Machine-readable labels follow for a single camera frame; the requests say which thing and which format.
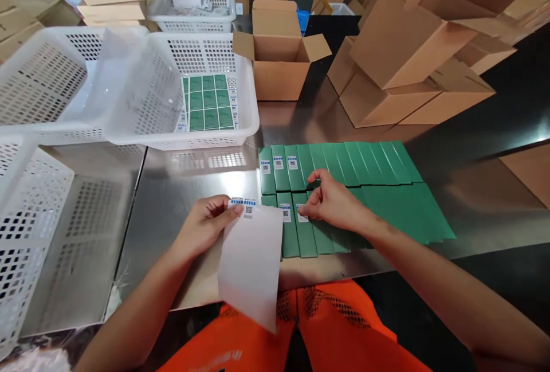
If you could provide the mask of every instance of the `barcode label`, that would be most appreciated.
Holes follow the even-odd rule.
[[[262,171],[262,174],[271,174],[271,165],[269,164],[269,160],[260,161],[260,170]]]
[[[288,161],[289,170],[298,170],[298,160],[296,156],[287,156],[286,159]]]
[[[245,199],[244,205],[245,205],[245,212],[244,212],[243,216],[245,218],[252,218],[252,215],[254,213],[254,206],[256,206],[256,200],[254,200],[254,199]]]
[[[301,204],[296,205],[296,214],[298,215],[298,223],[307,223],[309,219],[306,216],[302,216],[300,213],[298,213],[298,209],[302,206],[305,206],[305,205],[301,205]]]
[[[292,216],[290,216],[290,204],[288,203],[281,203],[279,204],[279,208],[282,209],[282,221],[285,223],[291,223],[292,222]]]
[[[273,156],[273,167],[275,170],[284,170],[285,166],[282,165],[282,156]]]

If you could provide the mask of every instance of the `green box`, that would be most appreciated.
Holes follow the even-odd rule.
[[[216,90],[216,95],[218,97],[218,107],[229,107],[229,93],[227,90]]]
[[[218,110],[205,110],[205,130],[219,130]]]
[[[300,255],[300,246],[298,244],[298,232],[296,230],[296,216],[292,211],[292,195],[290,193],[277,193],[277,206],[282,209],[282,256],[284,259],[298,257]]]
[[[275,173],[275,188],[277,191],[290,191],[290,181],[285,160],[285,146],[271,146],[273,153],[273,171]]]
[[[219,113],[219,127],[223,129],[233,128],[233,114],[230,107],[223,107],[218,109]]]
[[[202,77],[191,77],[189,79],[189,91],[202,91]]]
[[[361,157],[363,157],[365,167],[367,168],[368,175],[371,181],[370,184],[385,185],[386,180],[380,172],[380,167],[378,166],[378,162],[376,162],[370,143],[359,142],[357,143],[357,146],[359,148],[359,151],[361,152]]]
[[[204,101],[205,101],[205,109],[218,108],[218,104],[216,103],[216,91],[214,90],[203,91],[203,94],[204,94]]]
[[[227,77],[225,74],[216,74],[214,76],[214,82],[216,84],[216,89],[227,89]]]
[[[288,169],[288,179],[291,191],[304,191],[304,179],[300,167],[298,148],[296,146],[285,146],[285,161]]]
[[[416,166],[414,165],[413,161],[409,157],[407,150],[405,150],[405,147],[403,146],[403,143],[400,141],[394,141],[391,143],[394,146],[395,152],[399,156],[399,159],[403,163],[403,167],[407,170],[409,176],[411,177],[411,181],[413,183],[421,183],[424,180],[422,179],[422,176],[420,173],[418,173],[418,170]]]
[[[308,199],[312,190],[307,192]],[[331,230],[332,226],[323,220],[312,220],[313,237],[317,246],[318,254],[333,254],[334,247],[332,246]]]
[[[345,148],[344,143],[334,143],[334,150],[336,151],[336,156],[338,157],[338,162],[344,174],[345,186],[346,187],[359,187],[359,180],[353,169],[353,164],[349,158],[348,151]]]
[[[298,214],[299,205],[305,205],[308,197],[305,193],[292,193],[294,208],[294,220],[298,232],[298,245],[300,246],[300,257],[317,257],[317,246],[313,236],[313,227],[308,218]]]
[[[214,76],[204,76],[204,77],[202,77],[202,89],[203,89],[203,91],[216,89],[216,86],[214,84]]]
[[[397,182],[399,184],[410,184],[411,177],[409,176],[403,163],[399,159],[399,156],[397,155],[397,152],[395,151],[392,142],[381,142],[380,145],[390,163],[391,169],[394,172]]]
[[[298,161],[300,162],[304,186],[308,187],[308,177],[315,171],[313,159],[311,158],[311,150],[308,144],[298,144],[296,148],[298,149]]]
[[[323,143],[321,144],[323,148],[323,154],[325,156],[325,161],[327,162],[328,171],[331,172],[334,180],[339,181],[345,185],[344,173],[342,173],[342,168],[340,167],[340,162],[336,156],[336,150],[332,143]]]
[[[345,142],[344,145],[349,154],[349,159],[351,160],[351,164],[353,165],[353,170],[355,171],[355,175],[357,176],[359,184],[361,186],[372,184],[367,167],[365,166],[365,162],[363,161],[363,156],[361,156],[361,152],[359,151],[359,146],[357,145],[357,143]]]
[[[270,206],[270,207],[277,207],[277,196],[274,194],[270,194],[267,196],[262,196],[262,205],[264,206]]]
[[[382,178],[384,179],[384,184],[388,186],[396,186],[399,184],[397,177],[394,174],[390,166],[390,162],[386,157],[386,153],[382,150],[380,143],[371,143],[371,150],[374,154],[378,167],[380,167],[380,172],[382,173]]]
[[[271,148],[260,147],[258,149],[260,159],[260,182],[262,195],[275,194],[275,173],[273,172],[273,155]]]

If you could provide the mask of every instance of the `metal table surface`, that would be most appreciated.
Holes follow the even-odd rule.
[[[324,33],[335,54],[345,35],[356,34],[354,20],[312,17],[308,34]],[[517,57],[511,57],[501,64],[502,68],[496,69],[506,73],[513,70],[514,64],[525,64],[525,56],[537,46],[540,48],[541,38],[547,37],[548,32],[543,29],[529,37],[528,46],[520,49]],[[550,53],[541,58],[535,58],[534,63],[544,64],[547,70]],[[549,121],[548,111],[541,110],[540,106],[543,104],[541,93],[548,89],[544,87],[547,80],[543,76],[531,79],[535,87],[522,95],[524,101],[531,98],[531,102],[538,101],[539,106],[531,106],[530,115],[523,112],[521,121],[508,121],[505,131],[498,121],[508,118],[509,112],[495,111],[494,105],[500,100],[500,105],[516,109],[511,101],[517,100],[517,88],[514,94],[499,87],[509,82],[509,76],[501,76],[500,80],[496,76],[491,82],[498,92],[496,97],[441,126],[355,129],[326,78],[331,62],[332,57],[327,57],[312,64],[297,102],[259,102],[260,129],[242,147],[192,151],[148,149],[116,275],[123,300],[173,242],[196,199],[220,193],[260,198],[257,149],[272,144],[403,140],[457,235],[455,241],[430,246],[449,259],[550,241],[546,230],[550,211],[495,158],[500,152],[548,138],[547,129],[541,127]],[[469,132],[472,128],[476,135]],[[174,308],[218,300],[220,252],[218,241],[194,263]],[[389,263],[375,250],[315,259],[285,259],[281,263],[280,288],[389,270],[392,270]]]

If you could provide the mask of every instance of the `perforated basket wall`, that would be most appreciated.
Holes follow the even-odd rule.
[[[0,159],[11,158],[9,173],[19,176],[13,189],[3,192],[7,199],[0,211],[0,358],[17,342],[74,178],[71,169],[38,148],[30,161],[13,164],[21,160],[13,150],[0,144]]]
[[[181,77],[217,73],[237,89],[239,129],[174,133],[183,104]],[[105,127],[109,141],[160,150],[240,146],[260,126],[252,63],[233,53],[232,34],[149,35],[116,112]]]
[[[172,33],[230,33],[231,23],[237,17],[235,0],[210,0],[213,6],[224,6],[230,10],[225,17],[190,17],[176,15],[172,0],[154,0],[149,8],[149,18],[161,30]]]

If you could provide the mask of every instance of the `orange vest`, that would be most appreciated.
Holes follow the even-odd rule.
[[[224,305],[219,317],[183,346],[161,372],[283,372],[298,325],[313,371],[429,369],[385,327],[352,280],[284,292],[277,301],[277,335]]]

